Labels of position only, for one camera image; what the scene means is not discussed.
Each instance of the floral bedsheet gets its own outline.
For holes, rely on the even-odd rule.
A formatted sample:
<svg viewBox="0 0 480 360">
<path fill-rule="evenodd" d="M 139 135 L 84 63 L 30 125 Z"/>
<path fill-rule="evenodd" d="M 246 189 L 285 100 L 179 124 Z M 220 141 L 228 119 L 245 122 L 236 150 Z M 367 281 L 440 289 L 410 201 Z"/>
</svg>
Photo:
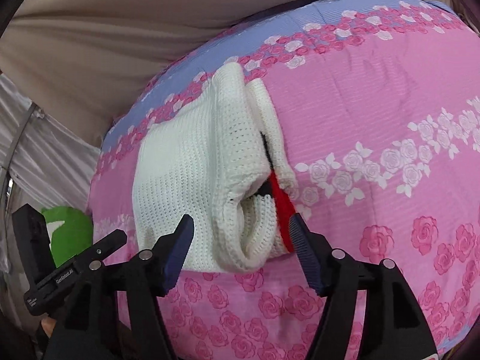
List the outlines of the floral bedsheet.
<svg viewBox="0 0 480 360">
<path fill-rule="evenodd" d="M 108 263 L 138 252 L 139 143 L 238 61 L 274 103 L 297 211 L 354 258 L 395 260 L 444 353 L 480 313 L 479 59 L 478 37 L 435 2 L 319 0 L 243 23 L 154 78 L 109 132 L 90 193 L 95 239 L 127 232 Z M 183 271 L 159 302 L 178 355 L 195 360 L 302 360 L 325 304 L 295 255 L 245 275 Z M 347 360 L 364 309 L 359 292 Z"/>
</svg>

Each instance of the gray tent fabric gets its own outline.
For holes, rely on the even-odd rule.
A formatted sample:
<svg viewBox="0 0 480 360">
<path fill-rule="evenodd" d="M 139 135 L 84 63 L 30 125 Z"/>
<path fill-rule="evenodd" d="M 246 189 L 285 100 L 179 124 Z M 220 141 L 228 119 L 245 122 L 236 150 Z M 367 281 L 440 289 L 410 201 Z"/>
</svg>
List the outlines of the gray tent fabric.
<svg viewBox="0 0 480 360">
<path fill-rule="evenodd" d="M 20 254 L 17 248 L 14 229 L 11 222 L 11 214 L 22 207 L 24 204 L 30 204 L 34 209 L 40 210 L 42 205 L 23 191 L 18 185 L 14 185 L 11 191 L 9 204 L 7 208 L 7 226 L 4 230 L 7 240 L 7 252 L 10 262 L 10 271 L 3 277 L 6 281 L 7 290 L 0 292 L 0 304 L 5 316 L 17 327 L 26 333 L 33 335 L 38 328 L 41 317 L 30 315 L 23 294 L 30 288 L 28 279 L 23 269 Z"/>
<path fill-rule="evenodd" d="M 0 69 L 99 146 L 161 69 L 244 17 L 290 1 L 25 0 L 0 40 Z"/>
<path fill-rule="evenodd" d="M 0 76 L 0 164 L 31 104 L 5 75 Z M 41 207 L 66 205 L 85 210 L 99 155 L 98 148 L 41 110 L 35 111 L 18 141 L 10 175 Z M 0 223 L 0 271 L 8 272 L 5 224 Z"/>
</svg>

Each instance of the green plush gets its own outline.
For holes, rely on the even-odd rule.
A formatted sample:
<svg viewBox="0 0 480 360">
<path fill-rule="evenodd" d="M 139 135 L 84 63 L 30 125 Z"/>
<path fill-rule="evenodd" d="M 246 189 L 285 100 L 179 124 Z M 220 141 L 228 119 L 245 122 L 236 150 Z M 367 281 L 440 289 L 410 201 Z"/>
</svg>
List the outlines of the green plush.
<svg viewBox="0 0 480 360">
<path fill-rule="evenodd" d="M 72 207 L 42 210 L 50 236 L 50 248 L 57 268 L 93 244 L 92 220 Z"/>
</svg>

